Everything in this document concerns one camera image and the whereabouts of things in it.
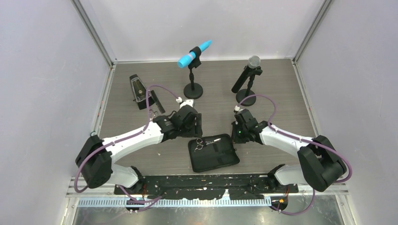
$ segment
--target microphone stand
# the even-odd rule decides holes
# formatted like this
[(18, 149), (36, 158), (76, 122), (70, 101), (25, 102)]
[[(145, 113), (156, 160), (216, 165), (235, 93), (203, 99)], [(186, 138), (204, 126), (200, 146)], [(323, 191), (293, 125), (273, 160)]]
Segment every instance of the microphone stand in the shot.
[(189, 52), (194, 52), (196, 57), (192, 60), (192, 62), (188, 65), (189, 68), (189, 80), (191, 83), (187, 84), (184, 88), (184, 95), (188, 99), (198, 99), (203, 95), (203, 88), (200, 84), (194, 83), (194, 77), (193, 77), (193, 68), (197, 68), (202, 64), (200, 62), (199, 56), (202, 54), (202, 51), (200, 50), (199, 47), (194, 47), (192, 50)]
[[(247, 76), (249, 77), (249, 83), (247, 84), (247, 89), (242, 89), (237, 92), (236, 101), (238, 103), (241, 102), (245, 97), (247, 97), (249, 95), (254, 95), (254, 92), (250, 89), (253, 86), (254, 78), (256, 77), (256, 75), (261, 75), (261, 74), (262, 74), (261, 67), (256, 67), (255, 70), (253, 70), (252, 72), (247, 74)], [(256, 100), (257, 100), (257, 98), (254, 96), (254, 97), (246, 99), (244, 102), (242, 102), (241, 105), (252, 106), (252, 105), (254, 105), (254, 103), (256, 103)]]

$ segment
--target scissors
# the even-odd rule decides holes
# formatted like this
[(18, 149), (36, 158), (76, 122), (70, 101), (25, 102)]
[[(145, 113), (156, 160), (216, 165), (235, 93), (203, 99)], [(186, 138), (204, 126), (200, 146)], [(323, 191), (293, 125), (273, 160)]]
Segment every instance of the scissors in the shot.
[(149, 110), (150, 118), (153, 120), (155, 117), (158, 116), (158, 111), (153, 111), (152, 109)]
[(196, 151), (196, 150), (202, 150), (202, 148), (203, 148), (203, 146), (205, 146), (205, 145), (207, 145), (207, 144), (213, 144), (214, 142), (217, 142), (217, 141), (219, 141), (219, 140), (221, 140), (221, 138), (217, 138), (217, 139), (215, 139), (215, 140), (212, 140), (212, 141), (208, 141), (208, 142), (204, 142), (203, 143), (203, 140), (201, 139), (201, 138), (198, 138), (198, 139), (196, 139), (196, 148), (195, 148), (195, 150), (194, 151)]

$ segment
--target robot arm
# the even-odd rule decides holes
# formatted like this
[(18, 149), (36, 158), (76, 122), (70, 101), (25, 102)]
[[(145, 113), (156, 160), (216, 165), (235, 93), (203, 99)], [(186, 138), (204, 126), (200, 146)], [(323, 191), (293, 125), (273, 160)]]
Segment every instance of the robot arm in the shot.
[(324, 136), (301, 137), (271, 125), (275, 130), (300, 139), (286, 137), (272, 130), (266, 121), (258, 123), (247, 109), (236, 112), (235, 119), (236, 121), (232, 123), (232, 138), (235, 143), (257, 142), (270, 145), (299, 159), (300, 165), (279, 165), (268, 173), (275, 185), (309, 184), (315, 190), (322, 192), (347, 171), (342, 159), (332, 152), (300, 141), (311, 140), (334, 149)]
[(129, 137), (144, 127), (103, 140), (97, 135), (89, 137), (76, 158), (77, 166), (80, 166), (82, 161), (96, 149), (107, 144), (109, 146), (95, 154), (83, 166), (82, 175), (88, 187), (97, 188), (105, 183), (111, 183), (133, 188), (142, 177), (140, 172), (135, 167), (115, 164), (117, 160), (143, 147), (175, 139), (178, 136), (202, 136), (201, 114), (193, 107), (193, 100), (185, 100), (180, 104), (180, 110), (170, 118), (164, 115), (157, 116), (149, 122), (142, 134), (134, 138)]

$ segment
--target microphone grille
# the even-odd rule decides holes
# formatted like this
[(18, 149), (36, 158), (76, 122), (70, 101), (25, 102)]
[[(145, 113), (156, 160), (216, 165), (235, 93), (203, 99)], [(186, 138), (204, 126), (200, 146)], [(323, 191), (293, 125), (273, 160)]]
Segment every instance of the microphone grille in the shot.
[(257, 55), (254, 55), (249, 58), (249, 64), (247, 64), (248, 67), (254, 69), (260, 65), (260, 58)]

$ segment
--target gray wood grain surface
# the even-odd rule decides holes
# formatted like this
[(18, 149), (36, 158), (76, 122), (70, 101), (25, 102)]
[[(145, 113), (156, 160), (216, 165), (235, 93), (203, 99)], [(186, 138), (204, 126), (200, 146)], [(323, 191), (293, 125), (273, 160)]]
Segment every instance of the gray wood grain surface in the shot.
[[(233, 109), (237, 104), (231, 88), (242, 73), (246, 60), (204, 61), (194, 69), (195, 82), (202, 85), (204, 94), (195, 100), (195, 109), (202, 113), (203, 136), (231, 134)], [(314, 131), (301, 95), (290, 60), (263, 60), (263, 73), (257, 76), (252, 90), (265, 94), (277, 104), (273, 123), (278, 127), (302, 136), (314, 136)], [(146, 121), (146, 111), (139, 110), (133, 101), (129, 76), (137, 74), (148, 87), (151, 84), (166, 86), (182, 98), (189, 83), (188, 68), (181, 69), (175, 62), (118, 64), (112, 83), (100, 137), (112, 137), (137, 129)], [(178, 104), (167, 91), (154, 89), (166, 114), (178, 110)], [(273, 111), (267, 99), (258, 98), (248, 107), (257, 121), (268, 120)], [(177, 138), (148, 146), (131, 153), (118, 164), (136, 166), (143, 174), (193, 174), (188, 153), (191, 138)], [(271, 146), (258, 143), (236, 144), (240, 163), (206, 172), (210, 173), (266, 173), (279, 164), (296, 164), (298, 160)]]

